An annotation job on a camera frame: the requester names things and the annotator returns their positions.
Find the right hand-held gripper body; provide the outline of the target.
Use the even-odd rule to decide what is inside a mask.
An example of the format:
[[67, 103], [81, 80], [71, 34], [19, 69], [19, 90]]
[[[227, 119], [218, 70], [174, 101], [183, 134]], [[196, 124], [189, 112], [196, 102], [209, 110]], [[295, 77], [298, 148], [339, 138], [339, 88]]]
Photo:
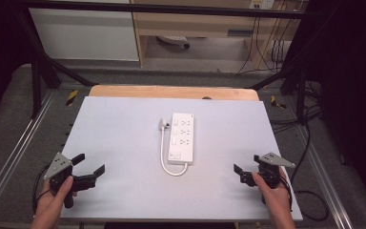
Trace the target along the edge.
[[260, 156], [260, 163], [258, 163], [259, 174], [265, 180], [267, 185], [274, 189], [278, 187], [279, 184], [283, 184], [289, 194], [290, 204], [293, 203], [293, 197], [291, 192], [291, 187], [285, 178], [280, 174], [280, 167], [290, 167], [294, 168], [295, 164], [276, 155], [275, 153], [268, 153], [264, 156]]

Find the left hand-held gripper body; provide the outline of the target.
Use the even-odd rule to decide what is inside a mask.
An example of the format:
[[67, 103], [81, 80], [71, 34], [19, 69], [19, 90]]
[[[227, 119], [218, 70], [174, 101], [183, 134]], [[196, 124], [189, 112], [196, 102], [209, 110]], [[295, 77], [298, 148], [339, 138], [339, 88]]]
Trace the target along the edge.
[[50, 182], [50, 191], [57, 193], [62, 184], [72, 177], [72, 161], [61, 153], [57, 153], [44, 175], [44, 180]]

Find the person's right hand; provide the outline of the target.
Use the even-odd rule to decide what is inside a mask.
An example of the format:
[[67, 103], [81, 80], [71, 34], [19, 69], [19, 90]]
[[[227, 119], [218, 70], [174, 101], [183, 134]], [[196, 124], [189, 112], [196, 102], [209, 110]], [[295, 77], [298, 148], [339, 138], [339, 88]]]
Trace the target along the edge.
[[258, 173], [253, 173], [253, 179], [264, 197], [272, 217], [284, 217], [291, 214], [289, 194], [282, 184], [272, 189]]

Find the person's left hand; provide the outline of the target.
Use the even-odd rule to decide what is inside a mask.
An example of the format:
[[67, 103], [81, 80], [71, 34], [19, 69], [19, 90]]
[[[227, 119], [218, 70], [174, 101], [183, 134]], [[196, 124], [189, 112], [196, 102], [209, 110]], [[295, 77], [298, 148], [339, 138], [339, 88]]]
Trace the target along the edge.
[[59, 190], [53, 195], [51, 193], [50, 182], [46, 180], [43, 184], [43, 193], [38, 200], [34, 218], [57, 220], [60, 217], [65, 197], [70, 192], [73, 184], [73, 177], [66, 178]]

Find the white work board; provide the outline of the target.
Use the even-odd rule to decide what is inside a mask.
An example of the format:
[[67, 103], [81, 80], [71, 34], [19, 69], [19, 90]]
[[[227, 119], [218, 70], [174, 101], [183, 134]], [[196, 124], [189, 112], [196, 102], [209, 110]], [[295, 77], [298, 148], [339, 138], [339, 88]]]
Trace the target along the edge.
[[[163, 168], [174, 113], [194, 117], [193, 164]], [[84, 99], [63, 153], [85, 154], [74, 173], [105, 165], [94, 188], [79, 193], [65, 219], [87, 221], [251, 221], [269, 214], [259, 191], [234, 165], [257, 168], [254, 155], [278, 147], [260, 101], [94, 97]]]

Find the yellow black tape strip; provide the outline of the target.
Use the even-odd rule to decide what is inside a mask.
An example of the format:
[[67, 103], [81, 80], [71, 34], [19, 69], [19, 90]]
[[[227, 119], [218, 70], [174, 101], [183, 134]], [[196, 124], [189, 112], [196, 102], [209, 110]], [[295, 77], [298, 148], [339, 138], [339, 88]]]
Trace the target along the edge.
[[277, 102], [276, 97], [274, 95], [271, 95], [271, 105], [273, 107], [277, 107], [277, 108], [280, 108], [280, 109], [287, 109], [287, 106], [285, 104]]
[[72, 105], [72, 103], [73, 103], [74, 99], [76, 98], [77, 94], [78, 94], [78, 90], [72, 90], [71, 91], [71, 93], [69, 95], [69, 98], [68, 98], [68, 100], [66, 102], [66, 106], [69, 107], [69, 106]]

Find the white power strip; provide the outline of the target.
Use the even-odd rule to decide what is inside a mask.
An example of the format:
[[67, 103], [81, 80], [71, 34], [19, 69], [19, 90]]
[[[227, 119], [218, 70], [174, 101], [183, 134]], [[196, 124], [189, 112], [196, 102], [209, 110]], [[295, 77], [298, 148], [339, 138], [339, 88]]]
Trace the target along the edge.
[[168, 152], [168, 161], [171, 164], [193, 163], [193, 133], [193, 115], [174, 113]]

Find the wooden table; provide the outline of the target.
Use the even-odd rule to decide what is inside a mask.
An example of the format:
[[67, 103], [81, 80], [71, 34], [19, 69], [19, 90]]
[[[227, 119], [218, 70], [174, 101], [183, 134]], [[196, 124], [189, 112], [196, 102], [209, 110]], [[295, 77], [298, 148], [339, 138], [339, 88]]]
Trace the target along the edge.
[[91, 88], [89, 96], [188, 99], [204, 99], [207, 97], [213, 100], [259, 100], [255, 90], [220, 87], [96, 85]]

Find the white cabinet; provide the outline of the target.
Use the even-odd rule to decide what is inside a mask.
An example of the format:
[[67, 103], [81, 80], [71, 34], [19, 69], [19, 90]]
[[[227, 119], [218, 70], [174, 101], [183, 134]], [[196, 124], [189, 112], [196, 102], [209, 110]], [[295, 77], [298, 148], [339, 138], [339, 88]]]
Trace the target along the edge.
[[30, 9], [46, 53], [55, 59], [137, 61], [127, 12]]

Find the white device under desk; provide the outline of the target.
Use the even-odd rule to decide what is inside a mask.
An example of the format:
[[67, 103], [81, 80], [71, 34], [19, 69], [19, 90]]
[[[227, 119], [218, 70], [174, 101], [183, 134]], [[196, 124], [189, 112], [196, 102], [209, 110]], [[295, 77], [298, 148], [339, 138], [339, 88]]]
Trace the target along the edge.
[[185, 36], [158, 36], [163, 42], [179, 46], [182, 49], [188, 49], [190, 44]]

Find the wooden desk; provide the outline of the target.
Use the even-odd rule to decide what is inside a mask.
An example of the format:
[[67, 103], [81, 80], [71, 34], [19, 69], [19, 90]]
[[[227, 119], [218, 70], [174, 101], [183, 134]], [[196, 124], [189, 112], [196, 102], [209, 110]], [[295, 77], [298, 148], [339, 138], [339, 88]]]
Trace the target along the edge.
[[[251, 0], [130, 0], [133, 4], [217, 7], [246, 10]], [[295, 0], [274, 0], [273, 10], [295, 10]], [[245, 18], [231, 16], [139, 13], [132, 15], [139, 57], [143, 58], [145, 36], [238, 37], [243, 38], [254, 66], [266, 66], [268, 50], [274, 41], [291, 41], [298, 19]]]

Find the aluminium floor rail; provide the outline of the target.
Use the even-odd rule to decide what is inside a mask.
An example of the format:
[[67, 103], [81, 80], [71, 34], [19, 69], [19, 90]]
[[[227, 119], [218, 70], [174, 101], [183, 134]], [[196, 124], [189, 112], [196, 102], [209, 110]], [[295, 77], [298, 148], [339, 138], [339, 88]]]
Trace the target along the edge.
[[35, 115], [35, 117], [28, 120], [27, 126], [20, 133], [19, 137], [17, 137], [13, 147], [9, 150], [4, 150], [4, 152], [7, 152], [7, 156], [5, 157], [3, 164], [0, 166], [0, 197], [4, 192], [8, 182], [10, 181], [14, 170], [21, 161], [23, 154], [28, 149], [34, 134], [38, 130], [52, 103], [53, 98], [56, 95], [57, 91], [54, 90], [49, 90], [46, 93], [43, 102], [41, 103], [41, 110]]
[[305, 126], [297, 127], [298, 134], [305, 143], [307, 149], [307, 156], [314, 170], [317, 182], [321, 188], [323, 196], [326, 199], [328, 207], [332, 213], [338, 229], [354, 229], [353, 224], [345, 210], [342, 201], [336, 191], [334, 184], [326, 172], [325, 167], [318, 156], [317, 150], [313, 142], [308, 139], [308, 132]]

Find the white wall socket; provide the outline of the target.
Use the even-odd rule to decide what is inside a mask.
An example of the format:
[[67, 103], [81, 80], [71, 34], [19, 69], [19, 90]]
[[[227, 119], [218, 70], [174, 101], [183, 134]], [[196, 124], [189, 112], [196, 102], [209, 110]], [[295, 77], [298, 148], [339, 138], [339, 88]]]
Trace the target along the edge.
[[275, 0], [251, 0], [250, 9], [270, 10], [274, 5]]

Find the black metal frame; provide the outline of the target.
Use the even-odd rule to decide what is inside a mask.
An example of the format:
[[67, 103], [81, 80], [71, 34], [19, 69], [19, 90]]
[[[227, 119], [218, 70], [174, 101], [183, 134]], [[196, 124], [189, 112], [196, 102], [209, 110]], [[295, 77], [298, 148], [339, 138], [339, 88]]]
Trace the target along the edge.
[[94, 82], [83, 78], [69, 70], [46, 54], [40, 42], [37, 31], [31, 27], [31, 23], [25, 18], [25, 11], [32, 9], [50, 10], [92, 10], [92, 11], [116, 11], [116, 12], [139, 12], [161, 14], [192, 14], [231, 17], [255, 17], [255, 18], [281, 18], [281, 19], [306, 19], [316, 16], [315, 12], [284, 11], [284, 10], [242, 10], [235, 8], [173, 6], [154, 4], [123, 4], [123, 3], [100, 3], [100, 2], [76, 2], [76, 1], [51, 1], [51, 0], [14, 0], [10, 2], [10, 9], [17, 23], [26, 35], [34, 61], [32, 68], [33, 87], [33, 114], [37, 116], [41, 109], [40, 77], [46, 81], [50, 88], [58, 89], [61, 81], [54, 69], [64, 73], [68, 77], [84, 86], [95, 86]]

